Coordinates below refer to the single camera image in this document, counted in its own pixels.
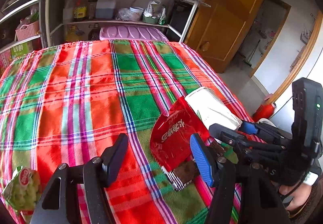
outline human hand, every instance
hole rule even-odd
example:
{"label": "human hand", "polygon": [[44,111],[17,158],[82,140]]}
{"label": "human hand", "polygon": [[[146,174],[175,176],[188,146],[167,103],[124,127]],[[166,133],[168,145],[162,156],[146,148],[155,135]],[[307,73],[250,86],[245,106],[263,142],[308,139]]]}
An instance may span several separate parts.
{"label": "human hand", "polygon": [[[281,185],[279,188],[279,193],[283,195],[287,195],[292,189],[297,185],[294,186],[284,186]],[[309,198],[311,194],[312,186],[302,183],[292,194],[294,196],[286,210],[289,212],[296,210],[297,208],[301,207]]]}

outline plastic tub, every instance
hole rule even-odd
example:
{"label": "plastic tub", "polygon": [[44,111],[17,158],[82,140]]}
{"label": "plastic tub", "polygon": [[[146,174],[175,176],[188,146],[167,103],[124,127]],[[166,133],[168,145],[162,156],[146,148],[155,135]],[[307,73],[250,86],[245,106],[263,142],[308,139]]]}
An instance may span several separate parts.
{"label": "plastic tub", "polygon": [[96,3],[95,18],[112,19],[115,8],[116,0],[98,0]]}
{"label": "plastic tub", "polygon": [[132,20],[133,21],[140,21],[144,9],[140,8],[140,7],[130,7],[129,10],[133,13]]}
{"label": "plastic tub", "polygon": [[101,28],[100,40],[141,40],[141,41],[161,41],[168,39],[156,28],[133,26],[133,25],[111,25]]}

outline door handle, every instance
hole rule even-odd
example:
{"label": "door handle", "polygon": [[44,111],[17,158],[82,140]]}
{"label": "door handle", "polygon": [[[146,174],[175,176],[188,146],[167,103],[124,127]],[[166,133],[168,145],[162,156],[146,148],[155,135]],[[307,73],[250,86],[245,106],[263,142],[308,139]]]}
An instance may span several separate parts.
{"label": "door handle", "polygon": [[200,49],[202,52],[207,51],[209,47],[210,47],[209,41],[204,41],[203,44],[200,45]]}

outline pink basket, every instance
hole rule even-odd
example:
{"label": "pink basket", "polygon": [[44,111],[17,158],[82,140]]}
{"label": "pink basket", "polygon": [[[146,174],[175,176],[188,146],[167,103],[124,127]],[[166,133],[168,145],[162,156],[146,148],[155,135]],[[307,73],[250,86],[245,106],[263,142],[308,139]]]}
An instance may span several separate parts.
{"label": "pink basket", "polygon": [[37,35],[38,31],[39,31],[39,21],[36,21],[30,25],[22,25],[19,29],[16,29],[16,35],[17,35],[18,41],[21,41]]}

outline wooden door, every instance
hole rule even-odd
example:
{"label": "wooden door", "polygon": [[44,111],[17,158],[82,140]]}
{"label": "wooden door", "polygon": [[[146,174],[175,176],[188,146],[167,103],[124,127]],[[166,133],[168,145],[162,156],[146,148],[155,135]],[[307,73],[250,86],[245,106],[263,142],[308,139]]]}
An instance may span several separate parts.
{"label": "wooden door", "polygon": [[263,0],[204,0],[185,43],[223,73],[247,35]]}

